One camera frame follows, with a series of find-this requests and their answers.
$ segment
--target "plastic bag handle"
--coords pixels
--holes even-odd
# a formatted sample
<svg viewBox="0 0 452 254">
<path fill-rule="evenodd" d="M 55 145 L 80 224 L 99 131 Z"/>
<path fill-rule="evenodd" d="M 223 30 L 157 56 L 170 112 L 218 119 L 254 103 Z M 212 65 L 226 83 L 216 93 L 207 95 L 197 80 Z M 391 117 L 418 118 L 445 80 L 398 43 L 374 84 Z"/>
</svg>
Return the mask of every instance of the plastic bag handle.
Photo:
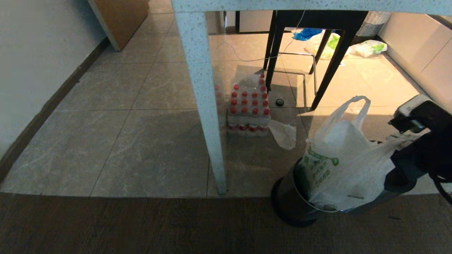
<svg viewBox="0 0 452 254">
<path fill-rule="evenodd" d="M 366 96 L 355 96 L 342 104 L 339 108 L 337 108 L 322 124 L 322 126 L 319 128 L 319 130 L 315 134 L 315 139 L 324 139 L 328 133 L 331 131 L 333 126 L 339 122 L 342 117 L 345 114 L 345 111 L 348 109 L 351 103 L 358 102 L 360 100 L 364 99 L 366 102 L 359 111 L 358 115 L 353 119 L 352 124 L 359 130 L 362 130 L 364 119 L 366 119 L 367 112 L 370 108 L 370 100 Z"/>
</svg>

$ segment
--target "black trash can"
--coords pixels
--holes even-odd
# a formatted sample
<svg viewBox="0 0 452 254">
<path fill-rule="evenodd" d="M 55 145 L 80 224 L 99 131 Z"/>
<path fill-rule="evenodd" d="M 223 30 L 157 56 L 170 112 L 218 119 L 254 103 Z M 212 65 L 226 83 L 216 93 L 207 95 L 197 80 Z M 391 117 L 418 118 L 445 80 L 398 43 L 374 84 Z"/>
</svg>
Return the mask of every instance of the black trash can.
<svg viewBox="0 0 452 254">
<path fill-rule="evenodd" d="M 319 209 L 310 204 L 305 188 L 301 186 L 305 180 L 300 158 L 289 173 L 275 182 L 272 189 L 272 207 L 277 216 L 286 224 L 294 227 L 306 227 L 317 218 L 328 213 L 337 212 Z"/>
</svg>

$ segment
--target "wooden floor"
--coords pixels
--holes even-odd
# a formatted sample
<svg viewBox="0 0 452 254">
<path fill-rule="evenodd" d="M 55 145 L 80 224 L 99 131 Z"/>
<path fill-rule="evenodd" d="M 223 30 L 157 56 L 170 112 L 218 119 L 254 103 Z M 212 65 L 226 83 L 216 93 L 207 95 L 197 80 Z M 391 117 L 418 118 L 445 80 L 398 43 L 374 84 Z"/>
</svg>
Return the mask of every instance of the wooden floor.
<svg viewBox="0 0 452 254">
<path fill-rule="evenodd" d="M 398 197 L 298 229 L 268 198 L 72 198 L 0 193 L 0 253 L 452 253 L 452 209 Z"/>
</svg>

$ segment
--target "black chair leg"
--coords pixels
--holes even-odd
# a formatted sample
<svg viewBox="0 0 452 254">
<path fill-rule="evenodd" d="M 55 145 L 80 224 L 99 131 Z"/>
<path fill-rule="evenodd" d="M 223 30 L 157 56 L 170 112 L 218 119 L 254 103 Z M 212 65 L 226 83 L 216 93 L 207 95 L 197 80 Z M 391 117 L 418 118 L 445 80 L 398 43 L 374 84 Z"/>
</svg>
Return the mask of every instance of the black chair leg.
<svg viewBox="0 0 452 254">
<path fill-rule="evenodd" d="M 270 56 L 270 51 L 273 45 L 273 38 L 275 36 L 275 29 L 276 29 L 276 11 L 274 10 L 272 14 L 272 22 L 270 23 L 270 31 L 268 32 L 267 49 L 265 50 L 264 70 L 267 68 L 268 57 Z"/>
<path fill-rule="evenodd" d="M 275 36 L 273 39 L 272 51 L 270 53 L 270 64 L 267 69 L 267 79 L 265 80 L 265 85 L 267 86 L 267 91 L 271 91 L 270 85 L 272 83 L 273 72 L 276 67 L 276 60 L 278 59 L 279 47 L 281 46 L 281 40 L 283 39 L 284 27 L 277 26 L 275 30 Z"/>
<path fill-rule="evenodd" d="M 336 50 L 331 58 L 330 64 L 326 69 L 325 76 L 323 77 L 322 83 L 320 84 L 319 90 L 317 91 L 317 95 L 312 102 L 311 111 L 315 110 L 319 105 L 320 100 L 323 97 L 330 81 L 333 79 L 333 76 L 338 69 L 340 62 L 344 58 L 345 53 L 347 52 L 348 46 L 352 43 L 353 38 L 358 30 L 347 30 L 344 31 L 339 39 Z"/>
<path fill-rule="evenodd" d="M 333 30 L 331 29 L 326 29 L 325 33 L 322 37 L 322 41 L 320 42 L 319 45 L 319 50 L 317 50 L 317 54 L 315 55 L 315 63 L 317 64 L 320 60 L 320 57 L 322 56 L 322 52 L 325 49 L 326 43 L 328 42 L 328 39 L 330 38 L 331 32 Z M 312 72 L 314 72 L 314 66 L 311 67 L 311 70 L 309 71 L 309 74 L 312 74 Z"/>
</svg>

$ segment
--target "speckled table leg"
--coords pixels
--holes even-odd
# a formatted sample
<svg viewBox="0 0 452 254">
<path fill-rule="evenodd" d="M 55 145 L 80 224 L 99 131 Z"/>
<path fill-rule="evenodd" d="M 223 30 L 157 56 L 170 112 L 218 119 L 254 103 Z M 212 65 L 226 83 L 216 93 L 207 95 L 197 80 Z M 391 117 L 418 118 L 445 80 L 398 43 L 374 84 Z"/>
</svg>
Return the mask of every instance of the speckled table leg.
<svg viewBox="0 0 452 254">
<path fill-rule="evenodd" d="M 225 115 L 217 110 L 205 13 L 176 13 L 176 21 L 218 193 L 224 194 L 227 190 L 223 159 L 226 134 L 220 126 L 225 122 Z"/>
</svg>

